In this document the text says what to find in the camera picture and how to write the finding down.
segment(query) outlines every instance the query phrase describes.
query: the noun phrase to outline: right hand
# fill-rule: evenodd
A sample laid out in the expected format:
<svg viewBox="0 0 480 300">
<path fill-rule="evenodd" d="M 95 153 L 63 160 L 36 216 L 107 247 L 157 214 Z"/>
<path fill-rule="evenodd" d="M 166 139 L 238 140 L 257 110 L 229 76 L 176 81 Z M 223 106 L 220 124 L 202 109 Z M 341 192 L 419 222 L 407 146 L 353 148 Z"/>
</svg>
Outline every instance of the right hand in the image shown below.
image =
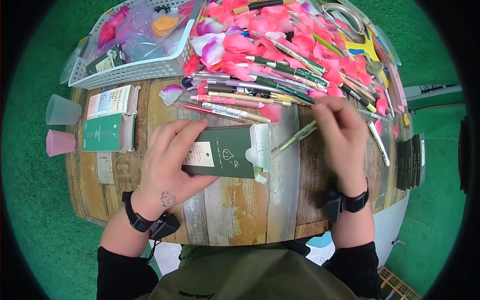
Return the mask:
<svg viewBox="0 0 480 300">
<path fill-rule="evenodd" d="M 325 141 L 325 158 L 338 176 L 338 188 L 347 197 L 367 190 L 364 157 L 368 128 L 344 98 L 322 97 L 315 102 L 315 119 Z"/>
</svg>

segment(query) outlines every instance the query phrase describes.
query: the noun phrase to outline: plastic basket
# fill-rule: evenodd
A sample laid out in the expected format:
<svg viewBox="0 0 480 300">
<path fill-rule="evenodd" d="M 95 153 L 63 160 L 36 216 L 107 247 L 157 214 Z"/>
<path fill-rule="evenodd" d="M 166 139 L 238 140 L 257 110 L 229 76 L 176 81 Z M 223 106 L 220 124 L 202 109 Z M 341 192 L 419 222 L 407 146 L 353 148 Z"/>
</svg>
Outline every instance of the plastic basket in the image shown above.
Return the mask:
<svg viewBox="0 0 480 300">
<path fill-rule="evenodd" d="M 166 5 L 177 7 L 182 5 L 184 0 L 149 0 L 153 6 Z M 106 11 L 96 22 L 90 34 L 98 35 L 102 25 L 108 20 L 110 15 L 120 9 L 123 5 L 135 7 L 136 3 L 143 3 L 142 0 L 130 0 L 120 3 L 119 5 Z M 190 59 L 190 31 L 193 24 L 200 19 L 206 0 L 197 0 L 189 17 L 185 31 L 180 39 L 179 47 L 173 55 L 152 60 L 142 60 L 131 62 L 111 68 L 96 74 L 87 76 L 85 67 L 86 60 L 81 57 L 77 58 L 73 71 L 68 80 L 68 86 L 82 87 L 87 90 L 103 87 L 106 85 L 121 84 L 135 80 L 182 76 L 183 66 Z"/>
</svg>

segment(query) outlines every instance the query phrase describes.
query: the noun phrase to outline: plastic cup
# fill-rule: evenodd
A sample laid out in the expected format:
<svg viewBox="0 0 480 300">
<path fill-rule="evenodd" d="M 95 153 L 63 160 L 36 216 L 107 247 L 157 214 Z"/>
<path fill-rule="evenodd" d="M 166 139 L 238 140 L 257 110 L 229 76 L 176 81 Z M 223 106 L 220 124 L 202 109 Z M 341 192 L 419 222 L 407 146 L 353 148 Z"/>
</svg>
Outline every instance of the plastic cup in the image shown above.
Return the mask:
<svg viewBox="0 0 480 300">
<path fill-rule="evenodd" d="M 47 133 L 47 154 L 49 157 L 75 150 L 75 135 L 50 129 Z"/>
<path fill-rule="evenodd" d="M 47 125 L 75 125 L 82 114 L 82 106 L 64 97 L 53 94 L 45 113 Z"/>
</svg>

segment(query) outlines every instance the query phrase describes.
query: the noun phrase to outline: white pen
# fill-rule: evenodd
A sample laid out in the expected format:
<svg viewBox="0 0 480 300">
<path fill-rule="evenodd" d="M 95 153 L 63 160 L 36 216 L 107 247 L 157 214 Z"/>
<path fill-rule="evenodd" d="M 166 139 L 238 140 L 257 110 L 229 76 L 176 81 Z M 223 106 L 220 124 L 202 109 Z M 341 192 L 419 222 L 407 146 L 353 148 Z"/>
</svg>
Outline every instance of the white pen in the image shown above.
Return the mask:
<svg viewBox="0 0 480 300">
<path fill-rule="evenodd" d="M 368 128 L 373 134 L 375 141 L 377 142 L 378 148 L 380 149 L 380 153 L 382 154 L 382 158 L 384 159 L 385 165 L 388 167 L 390 166 L 390 160 L 388 159 L 387 152 L 385 151 L 384 143 L 380 139 L 380 135 L 375 127 L 375 124 L 372 121 L 368 121 Z"/>
<path fill-rule="evenodd" d="M 229 108 L 229 107 L 226 107 L 226 106 L 223 106 L 223 105 L 218 105 L 218 104 L 215 104 L 215 103 L 202 102 L 202 106 L 206 107 L 206 108 L 217 109 L 217 110 L 221 110 L 221 111 L 224 111 L 224 112 L 229 112 L 231 114 L 239 115 L 239 116 L 242 116 L 242 117 L 247 118 L 249 120 L 257 121 L 257 122 L 260 122 L 260 123 L 270 123 L 271 122 L 271 120 L 267 117 L 262 117 L 262 116 L 259 116 L 259 115 L 249 113 L 249 112 L 244 111 L 244 110 Z"/>
</svg>

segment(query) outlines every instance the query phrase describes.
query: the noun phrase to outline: wooden table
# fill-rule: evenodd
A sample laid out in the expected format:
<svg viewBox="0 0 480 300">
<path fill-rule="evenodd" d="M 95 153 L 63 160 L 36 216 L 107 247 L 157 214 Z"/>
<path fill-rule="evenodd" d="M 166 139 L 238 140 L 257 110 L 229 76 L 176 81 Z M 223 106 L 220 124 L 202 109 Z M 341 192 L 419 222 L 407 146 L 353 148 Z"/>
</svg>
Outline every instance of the wooden table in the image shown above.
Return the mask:
<svg viewBox="0 0 480 300">
<path fill-rule="evenodd" d="M 104 226 L 117 212 L 124 191 L 134 190 L 140 182 L 141 165 L 147 150 L 147 140 L 156 125 L 166 121 L 207 118 L 209 126 L 238 123 L 215 116 L 201 115 L 175 107 L 166 107 L 158 93 L 169 84 L 179 84 L 178 77 L 142 80 L 127 84 L 140 85 L 138 115 L 135 124 L 135 152 L 83 152 L 77 143 L 74 152 L 66 154 L 67 181 L 75 214 Z M 82 140 L 85 107 L 90 96 L 117 86 L 86 91 L 73 88 L 71 100 L 84 108 L 77 125 L 67 126 Z M 186 92 L 181 100 L 190 101 Z M 358 102 L 348 95 L 351 104 Z M 365 120 L 372 118 L 362 116 Z M 271 126 L 273 146 L 283 142 L 299 128 L 313 120 L 313 110 L 295 105 L 283 111 L 282 120 Z M 411 137 L 403 116 L 396 118 L 400 128 L 397 141 Z M 407 192 L 396 186 L 396 141 L 393 122 L 383 123 L 382 140 L 391 166 L 383 163 L 371 134 L 365 155 L 366 174 L 372 210 L 377 213 L 403 199 Z M 324 145 L 319 131 L 282 152 L 272 162 L 268 183 L 262 185 L 249 179 L 220 178 L 183 204 L 169 211 L 181 222 L 181 227 L 163 241 L 211 246 L 237 246 L 278 242 L 303 238 L 327 231 L 328 221 L 316 208 L 315 194 L 326 187 L 330 171 L 324 159 Z"/>
</svg>

